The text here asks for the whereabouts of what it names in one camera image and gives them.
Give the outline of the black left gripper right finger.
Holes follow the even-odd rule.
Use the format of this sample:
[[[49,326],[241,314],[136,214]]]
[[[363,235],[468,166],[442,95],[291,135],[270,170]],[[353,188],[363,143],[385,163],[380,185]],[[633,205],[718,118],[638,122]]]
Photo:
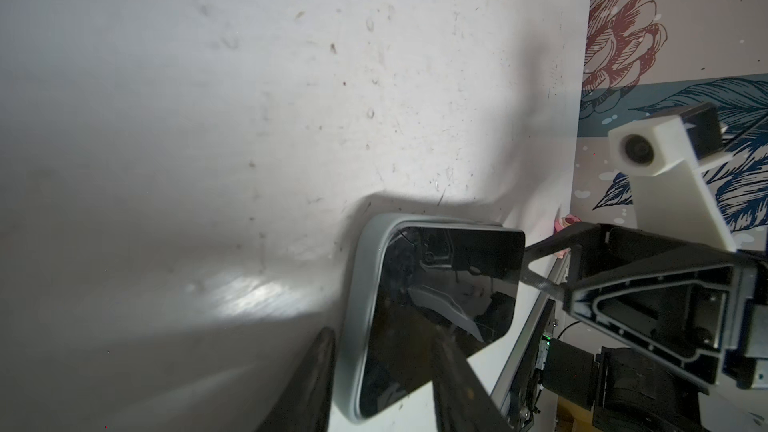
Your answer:
[[[431,352],[433,398],[438,431],[512,431],[466,357],[447,336]]]

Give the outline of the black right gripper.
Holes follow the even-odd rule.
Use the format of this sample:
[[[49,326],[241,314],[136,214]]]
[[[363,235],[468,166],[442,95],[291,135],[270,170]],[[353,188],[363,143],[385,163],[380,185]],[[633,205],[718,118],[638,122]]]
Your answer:
[[[530,265],[568,249],[564,284]],[[767,255],[729,252],[624,227],[579,222],[525,249],[520,282],[566,311],[710,388],[767,387]]]

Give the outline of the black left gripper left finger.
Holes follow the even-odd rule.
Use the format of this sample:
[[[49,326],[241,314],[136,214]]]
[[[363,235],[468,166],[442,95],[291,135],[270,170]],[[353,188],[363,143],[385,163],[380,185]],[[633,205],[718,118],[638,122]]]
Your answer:
[[[258,432],[328,430],[336,365],[336,334],[322,328]]]

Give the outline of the black phone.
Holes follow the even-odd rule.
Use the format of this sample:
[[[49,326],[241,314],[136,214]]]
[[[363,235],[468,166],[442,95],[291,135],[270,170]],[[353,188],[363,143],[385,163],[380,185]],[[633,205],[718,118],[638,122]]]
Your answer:
[[[355,249],[334,402],[364,423],[433,378],[444,333],[470,357],[513,322],[524,232],[498,224],[382,213]]]

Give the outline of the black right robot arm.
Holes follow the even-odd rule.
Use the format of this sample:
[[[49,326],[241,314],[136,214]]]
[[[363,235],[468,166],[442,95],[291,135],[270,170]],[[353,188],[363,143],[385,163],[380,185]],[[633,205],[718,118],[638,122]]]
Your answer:
[[[617,341],[579,361],[585,386],[560,395],[603,431],[699,431],[699,398],[720,376],[767,386],[767,256],[637,229],[579,222],[525,250],[531,263],[570,252],[562,284],[524,269],[523,283]]]

